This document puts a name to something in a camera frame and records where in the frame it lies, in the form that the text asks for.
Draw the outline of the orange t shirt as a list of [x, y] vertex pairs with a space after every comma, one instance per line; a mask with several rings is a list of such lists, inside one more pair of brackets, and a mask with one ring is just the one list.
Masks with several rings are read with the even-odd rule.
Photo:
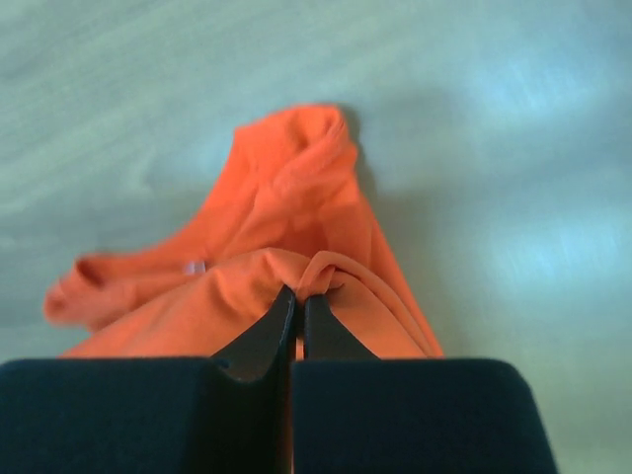
[[323, 294], [382, 358], [441, 355], [356, 177], [342, 112], [297, 106], [237, 128], [195, 217], [165, 241], [79, 258], [47, 291], [46, 319], [88, 338], [71, 357], [211, 356], [283, 288]]

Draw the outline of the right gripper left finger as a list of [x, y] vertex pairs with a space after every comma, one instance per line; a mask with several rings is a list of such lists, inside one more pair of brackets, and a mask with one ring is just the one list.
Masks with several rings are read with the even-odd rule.
[[286, 473], [296, 300], [211, 356], [37, 358], [1, 367], [5, 473]]

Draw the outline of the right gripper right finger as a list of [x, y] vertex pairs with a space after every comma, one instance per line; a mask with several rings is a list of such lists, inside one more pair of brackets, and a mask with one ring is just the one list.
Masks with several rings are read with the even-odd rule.
[[488, 358], [381, 359], [322, 295], [291, 370], [298, 473], [554, 473], [532, 391]]

